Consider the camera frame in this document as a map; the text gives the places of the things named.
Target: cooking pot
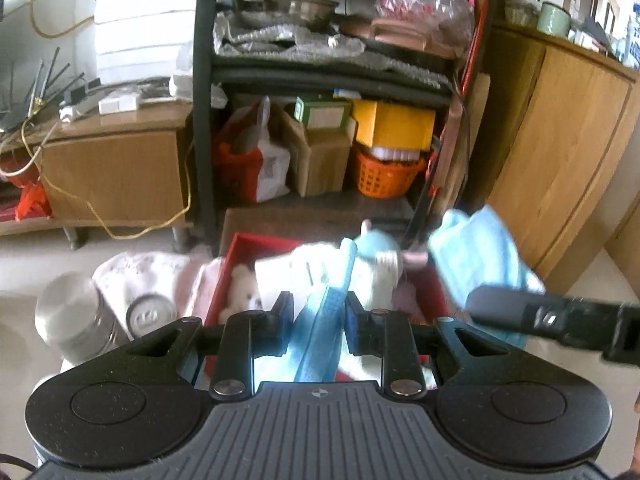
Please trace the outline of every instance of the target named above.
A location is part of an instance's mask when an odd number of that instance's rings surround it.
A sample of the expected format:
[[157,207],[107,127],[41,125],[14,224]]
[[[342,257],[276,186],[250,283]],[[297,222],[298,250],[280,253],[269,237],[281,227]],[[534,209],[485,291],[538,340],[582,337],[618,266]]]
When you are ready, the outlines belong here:
[[272,25],[301,25],[323,30],[334,15],[338,2],[333,0],[217,0],[227,4],[250,28]]

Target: red box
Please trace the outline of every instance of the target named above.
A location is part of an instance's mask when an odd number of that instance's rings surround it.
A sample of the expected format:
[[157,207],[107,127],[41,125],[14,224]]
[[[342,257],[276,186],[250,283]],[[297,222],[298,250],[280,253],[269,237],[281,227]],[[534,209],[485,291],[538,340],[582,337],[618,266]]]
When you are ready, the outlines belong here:
[[[300,245],[302,245],[302,242],[286,238],[236,233],[226,254],[218,286],[213,294],[211,307],[207,312],[207,319],[204,325],[212,326],[218,324],[220,311],[226,307],[226,294],[231,284],[231,271],[236,265],[245,264],[252,268],[254,262],[260,258],[290,253]],[[427,321],[448,315],[446,298],[440,286],[435,266],[431,262],[424,269],[408,272],[407,277],[414,284],[418,306],[420,306]],[[215,359],[215,357],[207,358],[205,370],[209,376],[212,376]],[[338,372],[336,380],[349,381],[350,378]]]

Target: orange basket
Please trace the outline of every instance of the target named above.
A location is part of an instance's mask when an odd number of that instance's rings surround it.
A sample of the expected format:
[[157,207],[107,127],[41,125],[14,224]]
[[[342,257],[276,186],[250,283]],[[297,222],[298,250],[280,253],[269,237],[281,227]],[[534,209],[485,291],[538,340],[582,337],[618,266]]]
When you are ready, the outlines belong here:
[[372,198],[395,198],[404,195],[415,177],[427,168],[421,158],[413,164],[381,162],[355,148],[353,177],[358,190]]

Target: metal canister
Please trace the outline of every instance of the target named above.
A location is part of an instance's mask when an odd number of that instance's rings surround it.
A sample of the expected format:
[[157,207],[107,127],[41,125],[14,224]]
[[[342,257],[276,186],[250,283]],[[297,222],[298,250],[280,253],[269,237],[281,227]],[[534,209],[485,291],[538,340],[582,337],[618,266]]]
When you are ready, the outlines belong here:
[[540,16],[538,17],[538,30],[557,36],[558,38],[566,38],[571,28],[571,15],[562,7],[551,2],[543,2]]
[[36,303],[36,330],[73,365],[129,341],[94,280],[76,272],[62,274]]
[[168,297],[161,294],[143,294],[127,309],[127,329],[134,339],[153,332],[178,317],[178,312]]

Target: teddy bear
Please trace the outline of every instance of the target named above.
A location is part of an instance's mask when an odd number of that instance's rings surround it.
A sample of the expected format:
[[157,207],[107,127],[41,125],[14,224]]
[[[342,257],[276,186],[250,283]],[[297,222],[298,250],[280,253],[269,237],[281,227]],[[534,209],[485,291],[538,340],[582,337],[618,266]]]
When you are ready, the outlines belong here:
[[231,271],[231,284],[226,294],[226,308],[220,311],[218,322],[226,323],[233,314],[245,310],[262,310],[258,281],[245,264],[236,265]]

